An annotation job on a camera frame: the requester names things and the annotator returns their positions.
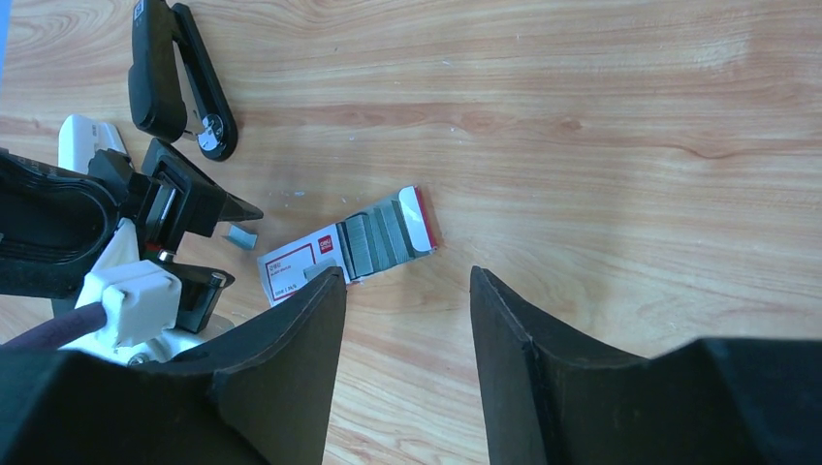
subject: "wood grain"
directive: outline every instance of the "wood grain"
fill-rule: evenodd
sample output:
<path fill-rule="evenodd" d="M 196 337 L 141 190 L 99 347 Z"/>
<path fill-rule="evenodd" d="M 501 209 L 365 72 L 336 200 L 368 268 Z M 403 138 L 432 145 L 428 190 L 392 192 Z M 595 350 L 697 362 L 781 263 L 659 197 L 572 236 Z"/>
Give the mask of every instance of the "wood grain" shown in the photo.
<path fill-rule="evenodd" d="M 133 155 L 131 2 L 16 0 L 0 145 L 56 162 L 72 112 Z M 258 255 L 418 183 L 443 247 L 352 288 L 328 463 L 486 462 L 468 272 L 624 350 L 822 333 L 816 0 L 189 4 L 241 127 L 191 154 L 266 219 L 257 252 L 189 237 L 267 307 Z M 305 192 L 303 197 L 294 195 Z M 3 298 L 4 338 L 47 316 Z"/>

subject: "stapler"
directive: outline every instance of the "stapler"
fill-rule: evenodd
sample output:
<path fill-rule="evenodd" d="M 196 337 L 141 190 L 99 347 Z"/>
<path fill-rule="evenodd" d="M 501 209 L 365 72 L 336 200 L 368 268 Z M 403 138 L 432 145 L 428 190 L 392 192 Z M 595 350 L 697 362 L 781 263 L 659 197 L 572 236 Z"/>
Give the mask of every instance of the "stapler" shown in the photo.
<path fill-rule="evenodd" d="M 140 0 L 132 26 L 128 89 L 134 124 L 168 143 L 196 140 L 210 160 L 237 147 L 237 123 L 191 10 Z"/>

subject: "cable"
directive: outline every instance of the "cable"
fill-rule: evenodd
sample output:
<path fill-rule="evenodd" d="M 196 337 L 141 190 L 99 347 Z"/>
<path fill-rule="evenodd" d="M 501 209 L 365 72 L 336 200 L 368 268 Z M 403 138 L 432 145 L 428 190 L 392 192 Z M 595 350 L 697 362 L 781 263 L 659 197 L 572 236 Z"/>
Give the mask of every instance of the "cable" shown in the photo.
<path fill-rule="evenodd" d="M 2 348 L 57 350 L 105 326 L 106 320 L 103 304 L 89 303 L 29 329 L 3 344 Z"/>

